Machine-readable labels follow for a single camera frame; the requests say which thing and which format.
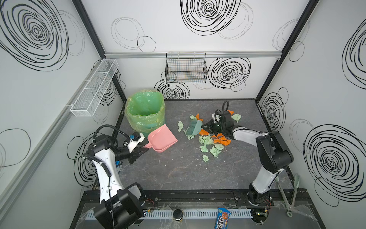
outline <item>wire mesh shelf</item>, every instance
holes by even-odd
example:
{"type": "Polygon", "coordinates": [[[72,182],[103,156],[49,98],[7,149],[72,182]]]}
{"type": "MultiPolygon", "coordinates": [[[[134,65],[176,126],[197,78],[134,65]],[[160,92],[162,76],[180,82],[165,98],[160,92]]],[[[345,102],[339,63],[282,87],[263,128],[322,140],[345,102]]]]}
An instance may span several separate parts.
{"type": "Polygon", "coordinates": [[[103,98],[111,80],[117,71],[116,59],[104,59],[72,105],[70,111],[76,117],[91,117],[103,98]]]}
{"type": "Polygon", "coordinates": [[[167,52],[165,65],[166,82],[206,83],[208,70],[206,54],[167,52]]]}

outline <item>green brush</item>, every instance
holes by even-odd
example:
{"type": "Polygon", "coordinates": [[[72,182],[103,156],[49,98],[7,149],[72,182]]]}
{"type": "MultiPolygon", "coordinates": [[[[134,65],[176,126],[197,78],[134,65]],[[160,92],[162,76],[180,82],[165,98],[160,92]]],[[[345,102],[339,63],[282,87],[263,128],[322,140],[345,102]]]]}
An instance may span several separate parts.
{"type": "Polygon", "coordinates": [[[186,135],[197,135],[202,130],[202,125],[201,120],[191,120],[186,135]]]}

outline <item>gray marble floor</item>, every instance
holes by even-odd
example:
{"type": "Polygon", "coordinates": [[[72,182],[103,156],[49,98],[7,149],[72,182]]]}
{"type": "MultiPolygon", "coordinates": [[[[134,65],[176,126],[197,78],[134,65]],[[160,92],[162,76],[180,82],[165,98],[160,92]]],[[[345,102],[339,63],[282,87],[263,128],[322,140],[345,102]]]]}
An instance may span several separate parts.
{"type": "MultiPolygon", "coordinates": [[[[199,113],[204,122],[211,119],[216,109],[221,109],[221,100],[165,101],[166,125],[178,142],[162,153],[150,149],[134,164],[123,162],[120,178],[128,186],[134,182],[143,189],[246,189],[257,176],[261,163],[256,147],[241,141],[231,141],[218,158],[210,152],[208,162],[202,160],[198,136],[188,140],[183,131],[178,132],[178,121],[184,129],[190,123],[189,116],[199,113]]],[[[261,115],[252,100],[231,100],[229,110],[242,115],[239,124],[250,129],[266,131],[261,115]]],[[[127,134],[133,132],[125,117],[120,128],[127,134]]],[[[124,140],[118,136],[119,143],[124,140]]],[[[292,188],[287,173],[279,175],[282,188],[292,188]]]]}

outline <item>green trash can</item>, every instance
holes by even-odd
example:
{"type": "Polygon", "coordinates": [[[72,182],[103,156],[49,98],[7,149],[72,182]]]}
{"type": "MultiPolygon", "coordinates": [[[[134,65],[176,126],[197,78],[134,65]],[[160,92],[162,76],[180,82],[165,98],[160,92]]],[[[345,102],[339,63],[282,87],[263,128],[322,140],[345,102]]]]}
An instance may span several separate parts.
{"type": "Polygon", "coordinates": [[[124,113],[132,129],[148,136],[165,124],[164,96],[155,90],[139,91],[127,99],[124,113]]]}

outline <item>black round knob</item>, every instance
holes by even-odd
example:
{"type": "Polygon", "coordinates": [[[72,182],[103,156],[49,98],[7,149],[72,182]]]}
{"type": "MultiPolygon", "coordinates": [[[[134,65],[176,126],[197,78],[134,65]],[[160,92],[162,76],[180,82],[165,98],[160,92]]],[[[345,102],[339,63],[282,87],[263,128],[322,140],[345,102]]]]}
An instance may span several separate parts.
{"type": "Polygon", "coordinates": [[[183,211],[181,209],[176,209],[173,212],[173,219],[180,221],[183,218],[183,211]]]}

